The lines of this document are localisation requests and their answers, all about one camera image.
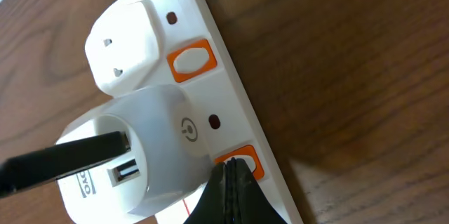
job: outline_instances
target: orange switch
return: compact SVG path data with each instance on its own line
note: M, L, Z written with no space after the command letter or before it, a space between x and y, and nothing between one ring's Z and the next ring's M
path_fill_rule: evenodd
M259 157L257 157L257 153L252 145L247 145L245 147L241 147L237 150L234 150L228 154L225 154L221 157L215 159L215 164L226 161L230 157L234 156L249 156L252 157L255 162L255 170L253 171L253 176L256 180L259 180L264 177L265 172L262 168L262 164L260 163Z
M177 83L217 67L217 60L207 39L196 41L169 54L167 61Z

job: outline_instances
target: wooden table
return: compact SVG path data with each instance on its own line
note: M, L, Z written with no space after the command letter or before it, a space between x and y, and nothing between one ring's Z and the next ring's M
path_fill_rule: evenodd
M449 0L207 1L304 223L449 223ZM109 99L83 47L112 2L1 2L0 159ZM53 183L0 223L71 220Z

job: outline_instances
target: usb port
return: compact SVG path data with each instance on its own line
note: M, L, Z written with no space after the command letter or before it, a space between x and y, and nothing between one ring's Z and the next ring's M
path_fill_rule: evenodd
M128 179L139 176L139 168L135 163L135 159L132 159L114 169L112 169L112 175L115 178L115 184L125 182Z

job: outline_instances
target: orange switch frame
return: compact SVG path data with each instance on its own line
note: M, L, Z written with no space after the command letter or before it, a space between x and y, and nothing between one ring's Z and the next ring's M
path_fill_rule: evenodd
M186 51L189 48L205 48L209 54L209 61L206 62L203 67L201 67L199 70L191 73L178 73L175 70L175 66L173 65L175 63L175 59L184 51ZM192 77L196 77L200 74L203 74L204 72L207 72L215 67L217 67L217 59L215 59L215 56L213 55L212 48L209 45L209 41L207 39L201 39L199 41L196 41L187 47L181 48L176 50L175 52L169 54L167 56L168 65L170 66L171 73L173 74L173 78L175 78L175 81L177 83L182 83L186 80L191 79Z
M256 180L259 180L264 177L265 171L262 168L262 164L260 163L259 157L257 157L257 153L252 145L247 145L245 147L241 147L237 150L234 150L228 154L225 154L221 157L215 159L215 164L226 161L226 159L236 156L236 155L248 155L254 159L255 162L255 170L253 171L253 176Z

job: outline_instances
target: red line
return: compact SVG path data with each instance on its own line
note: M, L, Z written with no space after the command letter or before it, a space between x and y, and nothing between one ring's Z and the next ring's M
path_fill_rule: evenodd
M182 200L182 202L184 202L184 206L185 206L185 209L187 210L187 214L190 216L190 211L189 211L189 209L187 208L187 204L185 204L185 200Z

